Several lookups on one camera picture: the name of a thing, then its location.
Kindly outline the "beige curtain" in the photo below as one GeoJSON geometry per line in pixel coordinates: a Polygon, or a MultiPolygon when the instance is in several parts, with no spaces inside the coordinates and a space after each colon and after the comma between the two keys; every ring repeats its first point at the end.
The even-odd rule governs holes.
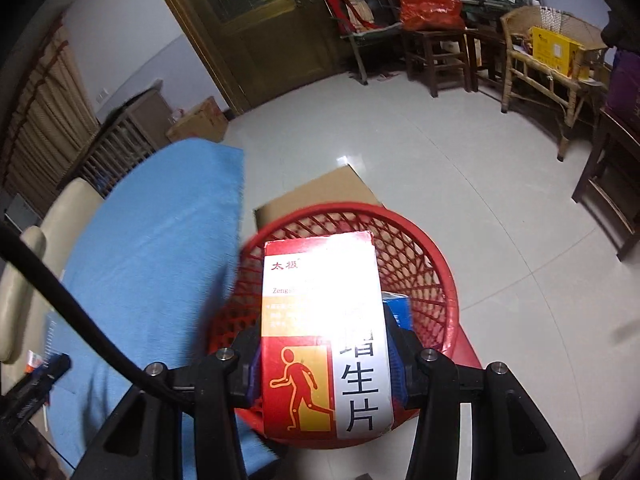
{"type": "Polygon", "coordinates": [[[1,127],[1,186],[43,211],[99,128],[70,37],[57,18],[24,73],[1,127]]]}

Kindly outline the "red plastic bag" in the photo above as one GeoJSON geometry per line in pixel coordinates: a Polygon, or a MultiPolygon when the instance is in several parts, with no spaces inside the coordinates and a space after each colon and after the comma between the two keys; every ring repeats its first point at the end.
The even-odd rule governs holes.
{"type": "Polygon", "coordinates": [[[408,32],[463,30],[460,0],[400,0],[400,21],[408,32]]]}

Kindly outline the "dark wooden stool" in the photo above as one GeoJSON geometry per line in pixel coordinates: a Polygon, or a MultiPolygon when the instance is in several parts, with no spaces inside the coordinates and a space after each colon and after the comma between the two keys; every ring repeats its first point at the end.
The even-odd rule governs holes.
{"type": "Polygon", "coordinates": [[[471,65],[464,30],[404,30],[402,40],[407,77],[413,80],[418,70],[422,70],[433,98],[439,96],[438,76],[444,73],[459,73],[464,90],[472,91],[471,65]]]}

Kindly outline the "wooden slatted crib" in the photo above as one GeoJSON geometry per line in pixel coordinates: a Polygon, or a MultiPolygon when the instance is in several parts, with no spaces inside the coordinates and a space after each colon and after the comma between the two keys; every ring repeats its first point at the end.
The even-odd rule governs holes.
{"type": "Polygon", "coordinates": [[[106,197],[131,170],[169,144],[171,115],[158,84],[114,108],[56,188],[62,191],[81,178],[106,197]]]}

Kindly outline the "brown wooden door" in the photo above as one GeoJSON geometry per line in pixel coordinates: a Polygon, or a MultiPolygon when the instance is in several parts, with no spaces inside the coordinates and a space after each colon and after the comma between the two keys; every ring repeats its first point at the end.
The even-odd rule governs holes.
{"type": "Polygon", "coordinates": [[[347,70],[366,40],[324,0],[165,0],[233,114],[347,70]]]}

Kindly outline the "yellow box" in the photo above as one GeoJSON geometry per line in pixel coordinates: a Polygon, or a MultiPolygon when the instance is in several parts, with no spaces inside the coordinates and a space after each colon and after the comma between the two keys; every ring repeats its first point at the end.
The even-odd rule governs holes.
{"type": "Polygon", "coordinates": [[[582,50],[582,44],[578,41],[537,26],[529,29],[529,37],[535,60],[568,78],[575,74],[579,79],[589,77],[588,66],[574,67],[577,55],[582,50]]]}

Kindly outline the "metal chair with red cloth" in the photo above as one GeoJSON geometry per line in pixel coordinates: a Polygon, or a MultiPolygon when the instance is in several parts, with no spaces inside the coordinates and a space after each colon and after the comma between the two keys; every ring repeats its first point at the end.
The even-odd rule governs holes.
{"type": "Polygon", "coordinates": [[[349,44],[356,62],[350,75],[363,86],[369,83],[363,50],[400,40],[400,0],[323,0],[338,36],[349,44]]]}

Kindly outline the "blue toothpaste box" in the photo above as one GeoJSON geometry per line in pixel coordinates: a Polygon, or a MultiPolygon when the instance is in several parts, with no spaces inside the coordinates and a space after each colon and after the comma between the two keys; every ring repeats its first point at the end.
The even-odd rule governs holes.
{"type": "Polygon", "coordinates": [[[390,309],[396,324],[404,330],[412,330],[410,299],[398,292],[382,292],[383,304],[390,309]]]}

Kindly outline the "purple bag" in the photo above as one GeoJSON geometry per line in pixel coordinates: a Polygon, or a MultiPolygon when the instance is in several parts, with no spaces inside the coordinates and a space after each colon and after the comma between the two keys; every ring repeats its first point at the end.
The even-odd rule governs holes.
{"type": "Polygon", "coordinates": [[[617,50],[614,58],[605,109],[626,126],[639,130],[639,57],[617,50]]]}

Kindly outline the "cardboard box by wall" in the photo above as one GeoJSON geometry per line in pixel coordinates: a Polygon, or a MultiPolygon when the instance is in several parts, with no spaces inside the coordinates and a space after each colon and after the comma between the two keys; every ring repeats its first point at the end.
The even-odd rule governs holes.
{"type": "Polygon", "coordinates": [[[228,119],[212,96],[181,116],[167,131],[169,142],[199,138],[220,143],[228,130],[228,119]]]}

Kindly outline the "blue towel table cover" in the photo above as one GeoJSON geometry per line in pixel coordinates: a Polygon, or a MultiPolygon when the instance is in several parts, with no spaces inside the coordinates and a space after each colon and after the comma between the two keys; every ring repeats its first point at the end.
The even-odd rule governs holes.
{"type": "MultiPolygon", "coordinates": [[[[208,323],[235,282],[243,188],[239,148],[170,144],[116,185],[78,238],[62,284],[138,367],[206,355],[208,323]]],[[[49,429],[77,466],[131,385],[57,313],[46,326],[47,358],[72,361],[52,390],[49,429]]]]}

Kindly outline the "red white medicine box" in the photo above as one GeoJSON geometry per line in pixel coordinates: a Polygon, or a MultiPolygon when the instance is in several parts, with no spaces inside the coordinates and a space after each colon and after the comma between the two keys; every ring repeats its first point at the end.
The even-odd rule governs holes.
{"type": "Polygon", "coordinates": [[[369,232],[266,244],[260,342],[267,437],[339,446],[392,428],[386,322],[369,232]]]}

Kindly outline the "dark wooden chair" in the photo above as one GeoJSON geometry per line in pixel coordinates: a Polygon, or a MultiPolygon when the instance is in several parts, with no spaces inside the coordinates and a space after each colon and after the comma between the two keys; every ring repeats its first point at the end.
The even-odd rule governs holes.
{"type": "Polygon", "coordinates": [[[639,244],[639,131],[602,107],[592,140],[572,200],[604,207],[596,220],[624,261],[639,244]]]}

